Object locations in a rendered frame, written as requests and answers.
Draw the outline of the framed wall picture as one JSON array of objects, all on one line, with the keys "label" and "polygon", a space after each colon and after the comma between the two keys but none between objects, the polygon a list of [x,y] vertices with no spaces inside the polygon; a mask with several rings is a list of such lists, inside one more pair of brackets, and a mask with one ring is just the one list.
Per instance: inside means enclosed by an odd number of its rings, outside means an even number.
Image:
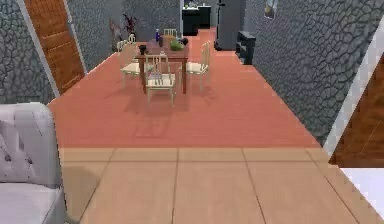
[{"label": "framed wall picture", "polygon": [[269,19],[274,19],[276,14],[278,0],[266,0],[264,16]]}]

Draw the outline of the dark red house plant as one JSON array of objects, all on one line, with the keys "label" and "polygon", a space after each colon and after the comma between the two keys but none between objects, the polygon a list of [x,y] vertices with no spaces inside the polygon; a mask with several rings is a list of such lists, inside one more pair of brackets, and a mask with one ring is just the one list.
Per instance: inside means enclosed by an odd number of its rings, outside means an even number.
[{"label": "dark red house plant", "polygon": [[132,34],[135,32],[135,25],[137,23],[137,18],[134,16],[127,16],[124,14],[124,19],[125,19],[125,29],[128,34]]}]

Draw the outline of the brown wooden dining table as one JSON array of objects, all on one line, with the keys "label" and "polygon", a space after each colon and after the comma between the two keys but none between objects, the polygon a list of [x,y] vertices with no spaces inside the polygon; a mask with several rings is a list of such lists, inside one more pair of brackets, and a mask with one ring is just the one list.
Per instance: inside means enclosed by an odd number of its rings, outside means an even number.
[{"label": "brown wooden dining table", "polygon": [[187,61],[189,58],[189,46],[183,45],[179,50],[175,51],[171,48],[171,44],[176,41],[163,41],[163,45],[160,46],[155,40],[151,40],[146,44],[141,44],[139,46],[139,53],[136,58],[139,62],[139,77],[141,79],[141,84],[144,93],[147,93],[147,88],[145,87],[146,82],[146,69],[145,64],[153,62],[155,57],[159,55],[161,60],[166,60],[170,63],[180,63],[181,64],[181,81],[182,81],[182,92],[186,93],[187,91]]}]

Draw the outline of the black low shelf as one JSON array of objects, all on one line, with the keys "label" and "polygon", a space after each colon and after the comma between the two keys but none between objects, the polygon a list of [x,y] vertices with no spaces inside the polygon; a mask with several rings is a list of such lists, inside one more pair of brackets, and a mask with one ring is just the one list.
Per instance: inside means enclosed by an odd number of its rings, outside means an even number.
[{"label": "black low shelf", "polygon": [[256,38],[250,32],[238,32],[235,54],[244,65],[252,64],[255,40]]}]

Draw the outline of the grey fridge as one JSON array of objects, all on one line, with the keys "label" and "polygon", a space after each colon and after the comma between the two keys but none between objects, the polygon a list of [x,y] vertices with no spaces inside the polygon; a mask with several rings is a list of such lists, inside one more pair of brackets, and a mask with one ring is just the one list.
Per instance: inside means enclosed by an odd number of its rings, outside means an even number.
[{"label": "grey fridge", "polygon": [[215,49],[234,51],[242,29],[246,0],[218,0]]}]

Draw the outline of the grey tufted sofa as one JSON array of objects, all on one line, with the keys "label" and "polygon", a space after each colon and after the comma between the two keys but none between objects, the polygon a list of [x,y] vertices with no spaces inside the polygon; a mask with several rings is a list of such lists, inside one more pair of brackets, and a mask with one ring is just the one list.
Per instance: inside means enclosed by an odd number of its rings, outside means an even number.
[{"label": "grey tufted sofa", "polygon": [[55,124],[42,103],[0,104],[0,224],[67,224]]}]

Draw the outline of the black kitchen cupboard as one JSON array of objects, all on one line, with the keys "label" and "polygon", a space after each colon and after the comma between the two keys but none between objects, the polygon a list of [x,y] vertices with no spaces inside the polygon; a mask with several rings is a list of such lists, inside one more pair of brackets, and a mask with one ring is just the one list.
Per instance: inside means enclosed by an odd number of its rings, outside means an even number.
[{"label": "black kitchen cupboard", "polygon": [[196,36],[199,29],[209,29],[211,7],[198,6],[197,8],[185,8],[182,10],[183,35]]}]

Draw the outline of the brown wooden room door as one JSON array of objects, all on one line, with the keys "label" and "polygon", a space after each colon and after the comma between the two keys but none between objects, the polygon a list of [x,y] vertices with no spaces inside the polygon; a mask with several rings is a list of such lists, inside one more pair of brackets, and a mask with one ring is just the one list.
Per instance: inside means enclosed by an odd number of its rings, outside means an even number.
[{"label": "brown wooden room door", "polygon": [[64,0],[24,0],[60,94],[84,77]]},{"label": "brown wooden room door", "polygon": [[328,163],[384,168],[384,53]]}]

